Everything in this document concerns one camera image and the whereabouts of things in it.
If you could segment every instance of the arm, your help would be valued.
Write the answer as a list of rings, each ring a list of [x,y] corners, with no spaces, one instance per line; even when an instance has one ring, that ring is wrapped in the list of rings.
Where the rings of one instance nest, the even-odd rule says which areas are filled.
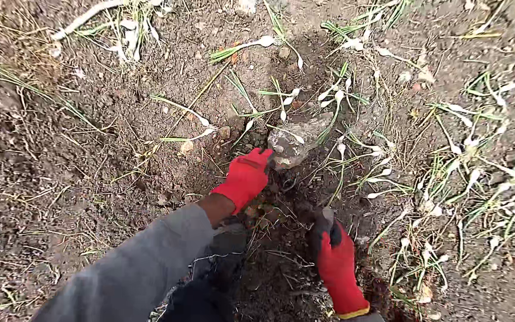
[[[269,154],[259,156],[267,161]],[[113,322],[148,318],[168,290],[188,273],[199,251],[211,242],[212,228],[237,213],[267,184],[265,162],[263,167],[250,166],[247,162],[253,159],[251,154],[236,158],[226,182],[212,194],[155,220],[74,275],[32,320]]]

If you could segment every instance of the work glove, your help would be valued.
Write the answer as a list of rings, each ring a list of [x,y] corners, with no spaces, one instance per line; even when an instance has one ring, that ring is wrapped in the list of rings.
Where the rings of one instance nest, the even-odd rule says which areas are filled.
[[[225,182],[211,191],[226,196],[234,203],[236,210],[232,215],[237,214],[266,187],[266,166],[273,153],[271,149],[255,148],[247,155],[236,157],[229,164]]]
[[[367,314],[370,306],[355,278],[355,245],[343,226],[338,221],[330,225],[319,216],[311,239],[319,276],[333,299],[335,313],[341,319]]]

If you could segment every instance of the garlic plant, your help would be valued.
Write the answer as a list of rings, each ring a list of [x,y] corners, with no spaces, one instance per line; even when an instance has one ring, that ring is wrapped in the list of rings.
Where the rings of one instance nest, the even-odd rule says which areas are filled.
[[[215,64],[217,62],[223,61],[224,59],[235,54],[236,52],[240,51],[243,48],[257,46],[257,45],[267,48],[271,45],[279,45],[279,44],[280,44],[279,40],[271,37],[270,35],[264,35],[259,40],[247,42],[246,44],[241,44],[241,45],[238,45],[238,46],[235,46],[232,48],[227,48],[227,49],[220,50],[219,52],[215,52],[215,53],[211,54],[210,55],[210,63]]]
[[[266,5],[266,9],[269,14],[271,24],[273,25],[277,37],[279,38],[279,40],[281,40],[281,42],[285,43],[289,48],[291,48],[291,50],[293,50],[293,52],[297,55],[297,67],[299,67],[299,70],[303,71],[303,58],[287,40],[287,36],[285,30],[283,29],[282,22],[279,20],[275,12],[269,7],[269,4],[266,0],[263,0],[263,4]]]

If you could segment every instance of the dry grass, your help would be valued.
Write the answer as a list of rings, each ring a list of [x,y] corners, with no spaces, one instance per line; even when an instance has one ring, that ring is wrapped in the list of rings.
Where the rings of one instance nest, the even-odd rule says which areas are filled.
[[[61,66],[49,55],[53,45],[48,29],[37,23],[25,2],[0,0],[0,64],[37,85],[50,85]]]

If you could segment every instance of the soil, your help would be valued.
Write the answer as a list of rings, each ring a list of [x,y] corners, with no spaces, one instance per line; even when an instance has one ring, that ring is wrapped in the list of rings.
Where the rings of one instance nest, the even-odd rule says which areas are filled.
[[[460,0],[416,0],[392,28],[374,31],[367,46],[386,47],[414,61],[421,48],[426,48],[436,79],[433,85],[417,81],[416,70],[391,57],[373,60],[341,51],[326,58],[335,45],[320,23],[330,19],[344,25],[368,2],[281,1],[283,23],[291,44],[304,59],[304,73],[297,68],[295,54],[281,58],[285,53],[278,55],[278,48],[258,46],[240,52],[193,107],[217,127],[230,127],[229,137],[214,133],[183,153],[182,143],[163,143],[145,175],[121,178],[144,160],[137,155],[152,148],[148,141],[192,137],[204,130],[195,118],[185,117],[170,131],[182,112],[173,107],[166,110],[168,106],[154,102],[150,95],[163,94],[189,105],[223,66],[208,65],[210,53],[273,33],[262,3],[248,17],[233,10],[230,1],[176,2],[174,12],[163,18],[154,16],[161,41],[149,40],[138,64],[120,65],[113,53],[80,37],[62,41],[59,57],[49,56],[48,49],[54,45],[43,27],[64,27],[92,4],[90,0],[0,1],[0,64],[47,92],[71,100],[95,126],[112,124],[103,133],[93,131],[58,104],[0,81],[0,320],[29,318],[72,274],[157,217],[208,194],[223,181],[235,156],[267,145],[268,128],[258,124],[232,148],[245,125],[230,106],[235,105],[239,113],[251,110],[224,77],[229,69],[242,80],[260,111],[276,104],[258,94],[259,89],[271,89],[270,76],[288,92],[303,88],[289,111],[291,121],[311,115],[300,107],[308,107],[310,97],[333,80],[330,68],[339,69],[348,61],[355,74],[354,91],[370,103],[354,104],[358,116],[345,108],[335,128],[343,131],[343,124],[353,124],[354,133],[368,144],[383,144],[381,139],[369,138],[373,130],[397,143],[390,179],[409,186],[430,166],[430,151],[446,146],[437,124],[420,126],[428,113],[426,104],[449,102],[470,109],[487,104],[487,99],[463,92],[485,70],[491,71],[498,84],[515,82],[515,54],[506,53],[515,52],[515,1],[504,6],[490,29],[502,33],[500,37],[451,37],[480,26],[499,5],[477,3],[468,11]],[[106,36],[97,39],[106,41]],[[374,82],[376,66],[382,79],[379,86]],[[77,76],[76,69],[85,77]],[[398,83],[398,75],[406,70],[412,79]],[[515,128],[515,89],[504,97]],[[266,120],[281,125],[276,118]],[[443,121],[454,140],[461,142],[467,136],[469,129],[455,117],[443,117]],[[495,127],[479,125],[482,131]],[[253,239],[236,303],[238,321],[336,320],[331,298],[312,265],[307,231],[338,185],[337,176],[329,171],[310,176],[338,136],[333,131],[301,165],[273,172],[268,187],[245,211]],[[349,152],[366,150],[351,145]],[[513,165],[515,131],[494,140],[483,155]],[[337,152],[331,157],[337,158]],[[415,281],[404,280],[389,288],[389,268],[399,240],[419,215],[412,211],[369,252],[368,245],[384,227],[415,203],[415,198],[398,194],[367,199],[368,193],[375,192],[373,187],[355,191],[347,186],[370,168],[370,161],[354,165],[346,174],[340,198],[331,206],[355,241],[358,282],[372,310],[381,312],[387,321],[430,319],[433,313],[440,313],[444,321],[515,321],[515,239],[498,248],[479,270],[479,277],[468,283],[463,275],[486,255],[488,240],[472,238],[485,230],[473,225],[466,238],[467,257],[458,267],[458,230],[451,216],[435,218],[414,232],[422,240],[432,236],[436,252],[449,255],[443,266],[447,291],[440,290],[438,274],[428,275],[425,281],[433,290],[431,303],[414,301],[418,298]],[[456,183],[456,176],[452,179],[455,189],[463,187]],[[501,181],[496,174],[483,179],[493,187]]]

